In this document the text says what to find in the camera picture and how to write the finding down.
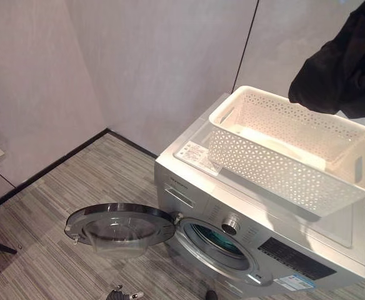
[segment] black jacket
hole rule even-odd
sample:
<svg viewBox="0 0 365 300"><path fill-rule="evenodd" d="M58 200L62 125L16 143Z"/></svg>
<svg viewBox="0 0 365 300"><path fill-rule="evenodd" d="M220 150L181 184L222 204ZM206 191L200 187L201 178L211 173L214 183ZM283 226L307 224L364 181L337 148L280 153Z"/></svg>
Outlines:
<svg viewBox="0 0 365 300"><path fill-rule="evenodd" d="M305 61L288 98L320 113L365 117L365 1L338 35Z"/></svg>

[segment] perforated basket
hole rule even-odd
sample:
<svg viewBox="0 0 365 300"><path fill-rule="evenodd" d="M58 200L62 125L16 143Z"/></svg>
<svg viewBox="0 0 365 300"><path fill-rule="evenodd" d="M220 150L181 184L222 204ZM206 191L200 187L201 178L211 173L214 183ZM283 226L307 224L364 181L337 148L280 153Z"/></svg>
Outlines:
<svg viewBox="0 0 365 300"><path fill-rule="evenodd" d="M325 216L365 198L365 126L241 86L209 117L209 159Z"/></svg>

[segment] gray carpet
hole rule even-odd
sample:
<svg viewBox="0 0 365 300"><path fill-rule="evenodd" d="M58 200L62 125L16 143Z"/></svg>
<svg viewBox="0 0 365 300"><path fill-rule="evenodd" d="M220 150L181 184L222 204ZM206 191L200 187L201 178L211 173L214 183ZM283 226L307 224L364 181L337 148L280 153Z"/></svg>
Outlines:
<svg viewBox="0 0 365 300"><path fill-rule="evenodd" d="M164 244L142 257L108 261L63 233L67 217L96 203L156 206L154 159L105 135L0 207L0 299L101 299L118 284L142 300L199 300L201 280ZM365 282L335 291L299 292L263 300L365 299Z"/></svg>

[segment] silver washing machine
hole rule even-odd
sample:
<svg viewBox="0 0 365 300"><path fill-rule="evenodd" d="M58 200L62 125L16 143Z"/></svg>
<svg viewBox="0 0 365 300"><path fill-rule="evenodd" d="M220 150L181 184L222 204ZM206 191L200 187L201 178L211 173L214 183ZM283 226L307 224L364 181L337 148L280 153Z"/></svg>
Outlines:
<svg viewBox="0 0 365 300"><path fill-rule="evenodd" d="M365 201L319 219L208 161L208 117L227 96L156 159L159 209L86 207L70 215L65 233L114 259L168 243L213 280L222 299L335 289L364 279Z"/></svg>

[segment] sticker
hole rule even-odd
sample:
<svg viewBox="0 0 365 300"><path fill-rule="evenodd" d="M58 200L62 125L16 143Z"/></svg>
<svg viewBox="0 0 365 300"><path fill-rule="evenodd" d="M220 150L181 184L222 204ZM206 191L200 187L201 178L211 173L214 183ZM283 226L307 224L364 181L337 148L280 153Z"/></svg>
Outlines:
<svg viewBox="0 0 365 300"><path fill-rule="evenodd" d="M290 291L298 291L300 289L314 289L316 287L313 282L297 274L275 279L274 282L284 286Z"/></svg>
<svg viewBox="0 0 365 300"><path fill-rule="evenodd" d="M176 156L213 176L217 176L221 166L214 164L208 159L208 152L209 150L205 147L189 141L176 153Z"/></svg>

